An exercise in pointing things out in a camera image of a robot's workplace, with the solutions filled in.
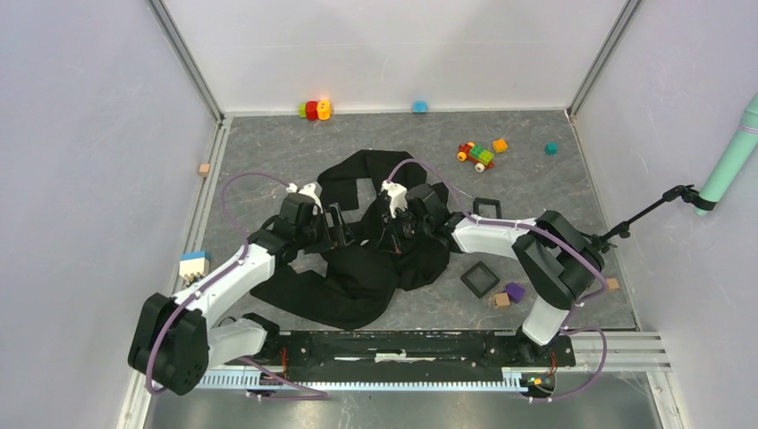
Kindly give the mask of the black garment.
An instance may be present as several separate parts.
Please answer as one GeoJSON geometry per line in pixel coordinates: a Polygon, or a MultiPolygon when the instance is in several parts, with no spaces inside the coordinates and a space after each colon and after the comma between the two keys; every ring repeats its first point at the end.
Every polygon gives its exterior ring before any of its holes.
{"type": "MultiPolygon", "coordinates": [[[[427,172],[412,159],[405,151],[359,150],[317,176],[320,198],[351,211],[359,208],[359,179],[370,180],[375,189],[380,189],[388,177],[407,189],[425,185],[427,172]]],[[[436,237],[416,236],[400,254],[376,249],[382,234],[382,214],[379,200],[374,200],[359,221],[350,223],[356,240],[322,253],[325,274],[313,270],[298,273],[290,265],[282,265],[250,295],[285,312],[342,330],[372,323],[389,306],[396,290],[411,291],[433,283],[451,258],[449,240],[436,237]]]]}

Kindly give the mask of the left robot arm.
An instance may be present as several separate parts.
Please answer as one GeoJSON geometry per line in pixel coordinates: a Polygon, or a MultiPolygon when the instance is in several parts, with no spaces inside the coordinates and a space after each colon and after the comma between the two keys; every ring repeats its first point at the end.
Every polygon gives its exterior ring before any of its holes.
{"type": "Polygon", "coordinates": [[[212,273],[172,296],[155,293],[144,302],[129,366],[143,374],[149,393],[192,391],[206,371],[237,358],[274,362],[281,341],[261,323],[242,318],[216,323],[243,295],[274,276],[299,253],[320,253],[354,240],[337,203],[323,205],[301,189],[285,197],[279,214],[245,239],[212,273]]]}

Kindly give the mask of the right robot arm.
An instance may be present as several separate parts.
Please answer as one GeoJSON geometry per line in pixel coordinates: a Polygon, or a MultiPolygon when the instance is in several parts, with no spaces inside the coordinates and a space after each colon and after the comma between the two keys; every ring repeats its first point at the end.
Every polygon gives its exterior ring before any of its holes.
{"type": "Polygon", "coordinates": [[[516,341],[518,357],[529,365],[551,355],[553,338],[602,276],[604,260],[596,245],[556,211],[520,221],[451,212],[432,186],[407,189],[391,181],[382,183],[378,197],[382,250],[399,254],[407,245],[436,240],[453,253],[519,261],[537,293],[516,341]]]}

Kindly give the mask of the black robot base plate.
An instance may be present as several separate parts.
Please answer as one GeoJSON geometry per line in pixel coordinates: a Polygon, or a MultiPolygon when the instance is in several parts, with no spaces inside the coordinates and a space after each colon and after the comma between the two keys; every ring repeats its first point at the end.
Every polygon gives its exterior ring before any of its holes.
{"type": "Polygon", "coordinates": [[[495,382],[504,368],[549,372],[577,361],[570,338],[534,346],[514,332],[291,331],[254,361],[293,382],[495,382]]]}

